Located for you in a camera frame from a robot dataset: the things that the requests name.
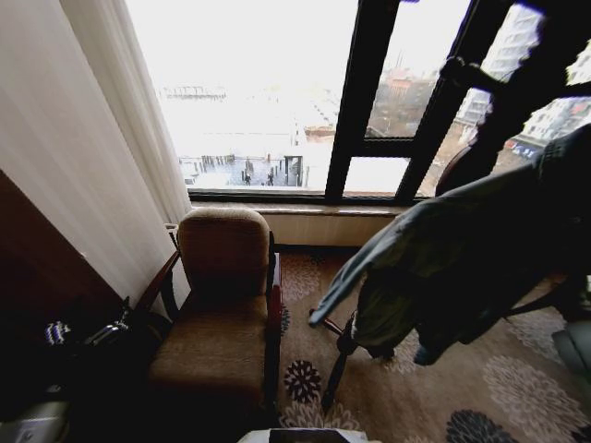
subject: floral carpet pattern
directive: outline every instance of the floral carpet pattern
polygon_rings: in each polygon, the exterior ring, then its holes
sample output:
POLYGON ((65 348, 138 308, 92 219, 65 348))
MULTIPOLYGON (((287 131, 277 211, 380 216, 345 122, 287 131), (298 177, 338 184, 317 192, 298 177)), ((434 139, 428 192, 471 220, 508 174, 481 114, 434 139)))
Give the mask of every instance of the floral carpet pattern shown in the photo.
MULTIPOLYGON (((415 365, 411 332, 391 360, 359 348, 348 357, 335 403, 322 392, 339 353, 337 336, 308 325, 332 277, 351 254, 282 253, 280 424, 338 427, 401 443, 591 443, 589 404, 556 353, 563 321, 545 309, 502 320, 470 345, 455 344, 432 366, 415 365)), ((359 287, 331 314, 343 326, 359 287)))

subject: gray jacket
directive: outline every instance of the gray jacket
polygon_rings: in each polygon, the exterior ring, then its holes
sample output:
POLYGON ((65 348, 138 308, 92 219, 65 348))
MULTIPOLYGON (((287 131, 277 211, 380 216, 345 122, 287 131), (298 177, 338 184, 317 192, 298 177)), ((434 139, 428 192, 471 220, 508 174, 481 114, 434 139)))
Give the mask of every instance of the gray jacket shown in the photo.
POLYGON ((416 362, 427 365, 454 342, 475 339, 589 246, 589 205, 573 189, 586 178, 589 152, 584 126, 523 167, 415 205, 343 265, 309 323, 367 275, 353 329, 360 345, 395 346, 416 328, 416 362))

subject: black window frame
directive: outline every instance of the black window frame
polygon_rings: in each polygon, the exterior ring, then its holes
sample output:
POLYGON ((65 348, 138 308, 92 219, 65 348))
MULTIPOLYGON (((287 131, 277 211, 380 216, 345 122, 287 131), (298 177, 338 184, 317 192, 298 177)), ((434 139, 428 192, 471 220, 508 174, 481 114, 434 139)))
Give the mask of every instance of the black window frame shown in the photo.
MULTIPOLYGON (((408 206, 422 200, 416 195, 428 168, 452 125, 468 91, 439 78, 416 134, 411 138, 367 138, 384 59, 401 0, 359 0, 350 46, 339 118, 332 145, 324 194, 248 192, 247 190, 189 189, 194 201, 304 203, 323 205, 408 206), (354 157, 409 159, 402 182, 392 197, 344 196, 346 176, 354 157)), ((481 64, 513 2, 472 0, 456 34, 449 56, 481 64)))

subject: brown armchair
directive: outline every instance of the brown armchair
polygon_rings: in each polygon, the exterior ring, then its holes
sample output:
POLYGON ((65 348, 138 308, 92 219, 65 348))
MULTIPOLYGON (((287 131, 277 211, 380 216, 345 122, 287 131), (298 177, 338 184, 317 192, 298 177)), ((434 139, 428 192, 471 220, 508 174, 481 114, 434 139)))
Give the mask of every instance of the brown armchair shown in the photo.
MULTIPOLYGON (((269 226, 252 210, 193 210, 177 241, 191 293, 175 312, 163 291, 169 316, 177 318, 149 371, 150 409, 157 412, 149 427, 153 437, 165 430, 167 439, 207 434, 236 441, 276 418, 279 256, 269 226)), ((139 309, 171 284, 178 257, 164 265, 139 309)))

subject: curtain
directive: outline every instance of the curtain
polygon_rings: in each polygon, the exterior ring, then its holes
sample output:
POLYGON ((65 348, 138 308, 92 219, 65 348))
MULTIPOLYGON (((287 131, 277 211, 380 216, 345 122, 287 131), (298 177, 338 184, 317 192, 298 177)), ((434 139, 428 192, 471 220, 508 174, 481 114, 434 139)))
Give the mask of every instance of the curtain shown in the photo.
MULTIPOLYGON (((137 302, 174 246, 57 2, 0 2, 0 150, 5 174, 122 298, 137 302)), ((18 214, 2 215, 18 225, 18 214)), ((182 271, 175 292, 182 303, 182 271)))
POLYGON ((60 0, 163 220, 190 211, 178 159, 125 0, 60 0))

